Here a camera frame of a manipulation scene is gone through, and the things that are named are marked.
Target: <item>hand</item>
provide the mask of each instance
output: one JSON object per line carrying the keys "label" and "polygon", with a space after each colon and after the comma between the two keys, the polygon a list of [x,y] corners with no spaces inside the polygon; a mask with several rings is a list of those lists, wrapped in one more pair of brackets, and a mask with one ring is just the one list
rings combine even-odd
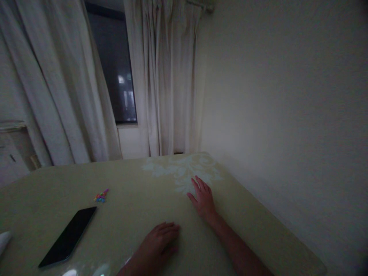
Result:
{"label": "hand", "polygon": [[179,229],[180,226],[173,222],[164,222],[154,227],[117,276],[156,274],[177,251],[176,247],[168,248],[168,244],[179,236]]}
{"label": "hand", "polygon": [[192,184],[195,189],[197,199],[191,193],[187,193],[187,196],[192,201],[197,213],[204,220],[209,222],[211,219],[217,216],[214,199],[212,197],[211,188],[203,182],[201,178],[195,176],[197,182],[192,178]]}

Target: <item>glass pane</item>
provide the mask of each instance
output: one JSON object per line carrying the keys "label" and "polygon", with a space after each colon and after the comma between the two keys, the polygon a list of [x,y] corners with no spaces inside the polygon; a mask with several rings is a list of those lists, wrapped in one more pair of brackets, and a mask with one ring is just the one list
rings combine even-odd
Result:
{"label": "glass pane", "polygon": [[88,13],[117,122],[136,122],[125,21]]}

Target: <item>window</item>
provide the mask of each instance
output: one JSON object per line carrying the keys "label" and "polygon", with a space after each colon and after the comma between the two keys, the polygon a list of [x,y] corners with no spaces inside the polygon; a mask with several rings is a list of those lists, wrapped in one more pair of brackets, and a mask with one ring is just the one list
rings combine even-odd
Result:
{"label": "window", "polygon": [[115,121],[137,123],[125,15],[85,3]]}

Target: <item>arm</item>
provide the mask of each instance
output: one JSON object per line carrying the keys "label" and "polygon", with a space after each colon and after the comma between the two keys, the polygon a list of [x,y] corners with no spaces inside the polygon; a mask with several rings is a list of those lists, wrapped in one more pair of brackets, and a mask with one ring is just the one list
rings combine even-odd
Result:
{"label": "arm", "polygon": [[252,252],[246,243],[227,225],[226,221],[216,212],[211,188],[199,177],[192,179],[197,199],[190,193],[188,197],[198,214],[212,227],[215,234],[225,247],[234,269],[238,275],[272,276],[261,260]]}
{"label": "arm", "polygon": [[148,233],[138,250],[116,276],[155,275],[177,251],[168,244],[179,236],[179,225],[161,223]]}

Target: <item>window sill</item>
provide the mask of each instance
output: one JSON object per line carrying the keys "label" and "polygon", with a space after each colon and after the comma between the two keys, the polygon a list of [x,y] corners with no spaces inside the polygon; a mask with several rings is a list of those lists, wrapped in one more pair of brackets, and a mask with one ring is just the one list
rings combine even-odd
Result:
{"label": "window sill", "polygon": [[116,127],[119,128],[138,128],[137,123],[127,123],[127,124],[117,124]]}

